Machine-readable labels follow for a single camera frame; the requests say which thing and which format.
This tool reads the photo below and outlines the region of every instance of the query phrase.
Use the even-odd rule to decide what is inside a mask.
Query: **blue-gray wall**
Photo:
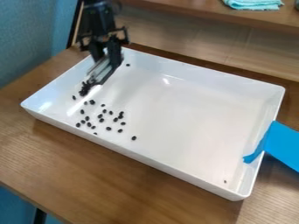
[[[76,3],[0,0],[0,87],[66,49]]]

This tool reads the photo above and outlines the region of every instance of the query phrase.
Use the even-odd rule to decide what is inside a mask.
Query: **white tray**
[[[123,53],[124,62],[112,77],[86,97],[79,97],[78,91],[93,65],[91,57],[21,106],[39,120],[226,199],[249,196],[263,154],[251,164],[244,164],[242,157],[254,151],[276,118],[284,88],[144,52]],[[83,104],[92,99],[95,105]],[[115,115],[105,115],[100,124],[96,116],[102,103],[108,111],[124,111],[127,125],[113,123]],[[75,127],[86,115],[96,129]]]

